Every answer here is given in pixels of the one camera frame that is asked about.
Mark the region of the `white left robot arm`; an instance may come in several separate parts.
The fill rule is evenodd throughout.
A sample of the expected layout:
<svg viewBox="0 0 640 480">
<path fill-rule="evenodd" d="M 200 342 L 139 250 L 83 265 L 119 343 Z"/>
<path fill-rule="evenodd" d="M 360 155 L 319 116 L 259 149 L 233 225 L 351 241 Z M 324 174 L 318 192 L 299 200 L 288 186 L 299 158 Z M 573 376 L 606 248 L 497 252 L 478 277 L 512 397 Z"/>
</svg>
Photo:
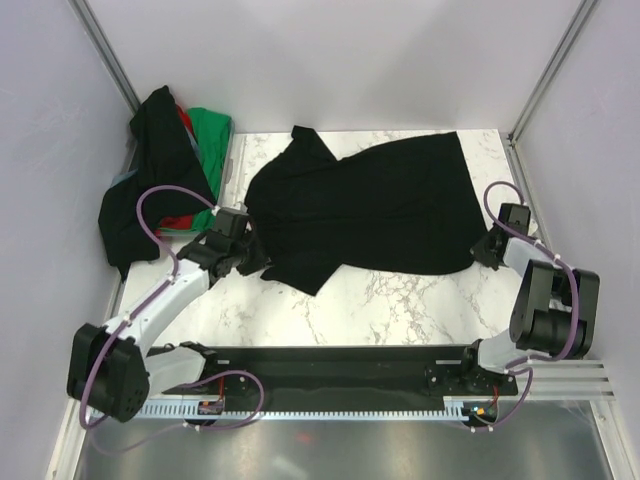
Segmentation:
<svg viewBox="0 0 640 480">
<path fill-rule="evenodd" d="M 244 269 L 258 253 L 251 217 L 222 208 L 211 229 L 169 253 L 171 268 L 143 298 L 101 326 L 80 327 L 72 341 L 67 393 L 80 403 L 82 427 L 94 428 L 90 411 L 127 422 L 151 396 L 173 388 L 198 393 L 215 389 L 220 371 L 206 360 L 201 346 L 152 349 L 190 304 L 231 271 Z"/>
</svg>

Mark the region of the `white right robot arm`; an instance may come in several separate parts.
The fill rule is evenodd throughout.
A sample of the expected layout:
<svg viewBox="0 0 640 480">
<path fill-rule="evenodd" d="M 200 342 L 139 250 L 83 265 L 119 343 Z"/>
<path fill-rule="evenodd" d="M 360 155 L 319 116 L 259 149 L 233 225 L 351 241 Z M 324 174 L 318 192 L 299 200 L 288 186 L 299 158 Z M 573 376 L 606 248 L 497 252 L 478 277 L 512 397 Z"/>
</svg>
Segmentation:
<svg viewBox="0 0 640 480">
<path fill-rule="evenodd" d="M 474 342 L 469 348 L 474 359 L 458 368 L 459 384 L 469 393 L 483 392 L 494 373 L 528 360 L 559 360 L 569 339 L 566 360 L 583 358 L 592 346 L 600 278 L 591 271 L 565 270 L 536 240 L 522 240 L 530 220 L 527 206 L 504 203 L 491 230 L 471 249 L 480 264 L 515 271 L 521 285 L 508 328 Z"/>
</svg>

